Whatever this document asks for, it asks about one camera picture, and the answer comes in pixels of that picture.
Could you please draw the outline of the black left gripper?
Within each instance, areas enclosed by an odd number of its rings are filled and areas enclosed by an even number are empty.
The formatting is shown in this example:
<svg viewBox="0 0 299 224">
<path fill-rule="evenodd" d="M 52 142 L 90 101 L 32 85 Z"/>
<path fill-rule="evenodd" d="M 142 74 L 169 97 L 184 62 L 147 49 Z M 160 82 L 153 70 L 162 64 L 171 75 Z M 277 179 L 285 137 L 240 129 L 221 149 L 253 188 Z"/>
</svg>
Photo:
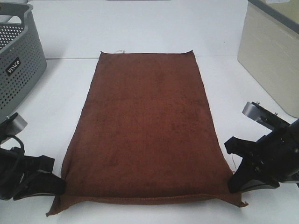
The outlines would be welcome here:
<svg viewBox="0 0 299 224">
<path fill-rule="evenodd" d="M 1 200 L 64 194 L 66 181 L 52 174 L 55 159 L 45 155 L 24 157 L 24 153 L 24 149 L 18 147 L 0 149 Z"/>
</svg>

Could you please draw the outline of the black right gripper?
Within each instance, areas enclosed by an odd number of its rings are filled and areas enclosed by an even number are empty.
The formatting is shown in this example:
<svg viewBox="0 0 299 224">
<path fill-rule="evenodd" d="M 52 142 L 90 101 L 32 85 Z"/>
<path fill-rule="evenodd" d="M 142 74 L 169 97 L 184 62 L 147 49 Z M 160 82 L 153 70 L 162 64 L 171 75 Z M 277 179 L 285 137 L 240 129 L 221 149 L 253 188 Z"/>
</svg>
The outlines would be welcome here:
<svg viewBox="0 0 299 224">
<path fill-rule="evenodd" d="M 228 154 L 242 158 L 228 181 L 231 193 L 276 189 L 280 183 L 299 182 L 299 121 L 274 129 L 256 142 L 231 137 Z"/>
</svg>

